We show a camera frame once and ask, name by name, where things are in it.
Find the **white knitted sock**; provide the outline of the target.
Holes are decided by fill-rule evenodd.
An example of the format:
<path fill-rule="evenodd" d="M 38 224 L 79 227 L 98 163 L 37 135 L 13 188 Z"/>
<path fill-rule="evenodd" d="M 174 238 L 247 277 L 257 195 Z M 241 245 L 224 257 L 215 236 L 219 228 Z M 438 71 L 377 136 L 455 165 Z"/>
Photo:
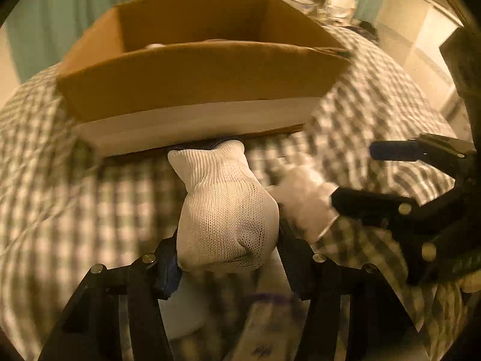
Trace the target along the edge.
<path fill-rule="evenodd" d="M 168 161 L 185 185 L 177 260 L 185 271 L 256 270 L 278 239 L 279 209 L 251 171 L 245 146 L 171 150 Z"/>

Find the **white earbuds case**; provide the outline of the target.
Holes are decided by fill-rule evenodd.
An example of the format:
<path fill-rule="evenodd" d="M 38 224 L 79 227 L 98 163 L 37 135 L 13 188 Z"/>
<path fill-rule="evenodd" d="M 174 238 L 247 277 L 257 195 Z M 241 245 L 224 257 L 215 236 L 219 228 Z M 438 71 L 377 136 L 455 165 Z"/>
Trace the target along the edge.
<path fill-rule="evenodd" d="M 205 326 L 208 302 L 201 287 L 190 273 L 184 272 L 171 297 L 159 301 L 168 341 L 179 340 Z"/>

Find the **white small plush toy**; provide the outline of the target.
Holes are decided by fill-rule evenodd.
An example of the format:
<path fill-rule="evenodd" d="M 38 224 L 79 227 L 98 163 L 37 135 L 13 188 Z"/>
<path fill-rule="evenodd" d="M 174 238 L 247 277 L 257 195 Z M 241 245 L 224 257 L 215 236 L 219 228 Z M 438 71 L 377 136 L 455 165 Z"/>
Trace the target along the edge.
<path fill-rule="evenodd" d="M 331 195 L 338 185 L 327 182 L 309 165 L 281 165 L 277 182 L 268 191 L 281 206 L 299 238 L 316 243 L 339 216 Z"/>

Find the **white cream tube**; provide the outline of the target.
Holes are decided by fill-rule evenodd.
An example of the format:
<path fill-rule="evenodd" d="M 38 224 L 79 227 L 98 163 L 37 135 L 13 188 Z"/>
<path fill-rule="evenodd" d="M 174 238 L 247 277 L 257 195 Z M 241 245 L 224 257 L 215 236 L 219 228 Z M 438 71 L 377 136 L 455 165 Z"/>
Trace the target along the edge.
<path fill-rule="evenodd" d="M 253 296 L 247 319 L 226 360 L 293 360 L 307 318 L 309 301 L 292 293 Z"/>

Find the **checkered bed sheet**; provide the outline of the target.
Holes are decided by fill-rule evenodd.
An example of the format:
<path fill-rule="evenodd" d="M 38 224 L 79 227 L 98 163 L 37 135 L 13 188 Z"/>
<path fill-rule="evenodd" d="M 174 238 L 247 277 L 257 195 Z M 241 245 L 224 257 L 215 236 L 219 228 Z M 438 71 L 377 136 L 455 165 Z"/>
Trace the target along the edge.
<path fill-rule="evenodd" d="M 349 29 L 324 27 L 351 53 L 351 66 L 321 98 L 304 131 L 245 141 L 250 168 L 273 184 L 271 160 L 310 153 L 338 185 L 415 198 L 420 204 L 453 180 L 420 162 L 377 162 L 374 140 L 419 133 L 454 136 L 441 113 L 389 55 Z M 37 360 L 64 305 L 95 263 L 131 264 L 177 226 L 185 187 L 166 153 L 101 159 L 80 141 L 56 90 L 58 66 L 18 88 L 1 110 L 1 327 L 25 360 Z M 339 218 L 315 244 L 340 265 L 372 262 L 415 324 L 431 360 L 461 333 L 475 301 L 457 282 L 405 284 L 407 268 L 388 232 Z M 207 322 L 174 340 L 175 360 L 222 360 L 245 322 L 255 274 L 194 275 Z"/>

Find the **round white mirror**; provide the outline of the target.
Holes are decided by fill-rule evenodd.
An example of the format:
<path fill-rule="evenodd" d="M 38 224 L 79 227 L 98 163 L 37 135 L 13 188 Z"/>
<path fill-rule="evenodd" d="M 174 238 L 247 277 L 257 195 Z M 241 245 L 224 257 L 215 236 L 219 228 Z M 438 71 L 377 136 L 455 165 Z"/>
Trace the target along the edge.
<path fill-rule="evenodd" d="M 326 0 L 328 18 L 341 26 L 349 25 L 356 10 L 356 0 Z"/>

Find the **brown cardboard box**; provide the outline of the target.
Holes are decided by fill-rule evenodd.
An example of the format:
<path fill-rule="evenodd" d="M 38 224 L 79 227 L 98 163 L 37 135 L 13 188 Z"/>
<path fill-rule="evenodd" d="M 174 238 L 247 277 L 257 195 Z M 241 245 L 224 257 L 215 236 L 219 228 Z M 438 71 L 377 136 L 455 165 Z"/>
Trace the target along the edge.
<path fill-rule="evenodd" d="M 84 32 L 56 83 L 79 136 L 118 156 L 299 131 L 349 64 L 343 44 L 281 0 L 132 0 Z"/>

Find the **white bottle in box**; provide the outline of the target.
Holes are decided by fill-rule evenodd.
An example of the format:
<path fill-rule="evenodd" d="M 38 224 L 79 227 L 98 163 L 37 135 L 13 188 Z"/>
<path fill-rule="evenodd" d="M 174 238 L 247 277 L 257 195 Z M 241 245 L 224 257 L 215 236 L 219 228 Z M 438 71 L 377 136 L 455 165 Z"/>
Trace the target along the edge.
<path fill-rule="evenodd" d="M 152 43 L 152 44 L 148 44 L 145 49 L 147 50 L 151 50 L 151 49 L 157 49 L 157 48 L 161 48 L 161 47 L 165 47 L 164 44 L 161 44 L 161 43 Z"/>

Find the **green curtain left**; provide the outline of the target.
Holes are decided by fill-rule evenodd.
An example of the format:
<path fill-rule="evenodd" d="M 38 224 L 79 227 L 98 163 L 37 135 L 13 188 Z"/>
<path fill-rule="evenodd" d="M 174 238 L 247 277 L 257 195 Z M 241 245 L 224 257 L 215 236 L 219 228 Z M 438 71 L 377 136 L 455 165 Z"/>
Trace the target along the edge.
<path fill-rule="evenodd" d="M 20 0 L 7 17 L 7 38 L 20 82 L 60 62 L 103 13 L 127 1 Z"/>

